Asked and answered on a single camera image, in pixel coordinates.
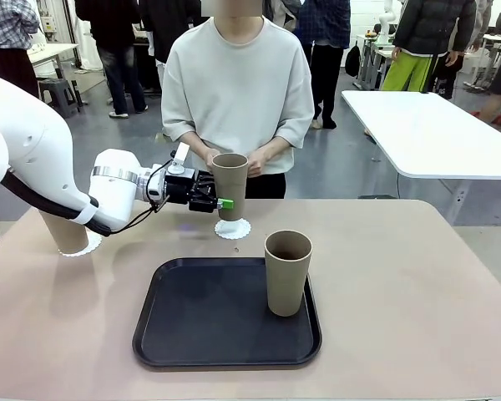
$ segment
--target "black jacket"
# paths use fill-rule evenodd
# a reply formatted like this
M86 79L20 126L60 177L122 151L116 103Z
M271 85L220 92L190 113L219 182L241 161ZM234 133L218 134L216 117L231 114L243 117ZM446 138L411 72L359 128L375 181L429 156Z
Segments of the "black jacket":
M446 53L458 18L453 50L463 52L476 12L475 0L407 0L393 44L415 54Z
M97 46L123 48L134 44L133 23L140 23L136 0L76 0L78 18L91 22Z
M139 10L144 28L154 36L154 56L162 63L190 20L198 26L208 19L200 16L200 0L139 0Z

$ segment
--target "gray floor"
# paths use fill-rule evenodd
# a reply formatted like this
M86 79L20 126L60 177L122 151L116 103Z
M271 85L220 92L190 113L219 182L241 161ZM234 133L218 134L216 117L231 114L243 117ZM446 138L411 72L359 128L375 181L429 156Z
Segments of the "gray floor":
M373 145L362 135L362 125L341 99L341 91L354 89L353 78L342 74L337 88L335 120L338 128L333 131L310 131L305 147L296 154L296 166L288 174L289 198L356 198L361 194L362 183ZM462 87L463 78L458 80ZM159 98L148 99L147 114L131 115L129 120L115 121L108 118L110 107L105 85L97 85L83 95L90 102L84 112L68 119L73 135L74 172L78 187L87 190L89 174L94 158L108 148L134 152L142 165L164 162L169 158L174 144L157 143L155 136L160 130ZM454 100L464 109L478 109L484 95L468 94L457 90ZM396 174L392 167L377 193L397 196ZM401 177L400 190L407 193L410 180ZM444 211L450 195L435 180L419 180L418 196ZM15 221L28 208L0 187L0 221ZM501 226L501 181L476 181L457 219L458 226Z

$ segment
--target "white robot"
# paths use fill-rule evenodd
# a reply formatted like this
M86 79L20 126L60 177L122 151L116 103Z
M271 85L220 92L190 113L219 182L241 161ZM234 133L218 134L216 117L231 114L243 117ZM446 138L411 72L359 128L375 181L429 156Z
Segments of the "white robot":
M39 210L103 236L130 226L135 199L149 202L151 212L167 201L203 212L233 206L216 198L210 173L182 166L188 149L181 145L174 160L152 168L141 167L128 151L105 150L85 194L74 182L67 123L44 102L0 79L0 183Z
M389 44L390 22L395 20L393 0L384 0L384 14L378 16L381 23L381 32L378 34L377 44Z

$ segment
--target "black pants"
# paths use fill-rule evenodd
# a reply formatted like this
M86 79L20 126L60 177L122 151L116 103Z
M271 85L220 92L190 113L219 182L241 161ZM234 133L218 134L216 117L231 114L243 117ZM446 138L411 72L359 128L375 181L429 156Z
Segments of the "black pants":
M284 199L286 175L261 175L247 179L246 199Z
M434 69L434 74L429 82L428 91L439 94L444 99L453 98L454 83L457 80L458 71L464 64L464 56L458 56L457 61L450 67L446 67L446 56L440 57Z
M334 98L336 97L337 79L342 66L343 49L332 46L316 45L311 50L311 44L302 46L311 70L311 91L314 96L314 119L319 117L323 103L323 121L332 118Z
M26 50L0 48L0 78L39 97L39 85Z
M108 78L109 92L114 100L115 113L128 113L124 97L124 84L130 92L135 111L144 111L146 103L144 102L143 88L139 83L134 47L110 49L97 46L97 50Z

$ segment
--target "plastic tray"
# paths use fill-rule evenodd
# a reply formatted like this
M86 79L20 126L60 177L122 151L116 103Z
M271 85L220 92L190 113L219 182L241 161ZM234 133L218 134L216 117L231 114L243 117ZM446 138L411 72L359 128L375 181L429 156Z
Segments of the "plastic tray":
M309 281L299 312L278 317L267 306L263 258L168 261L152 278L133 339L153 368L300 365L320 347Z

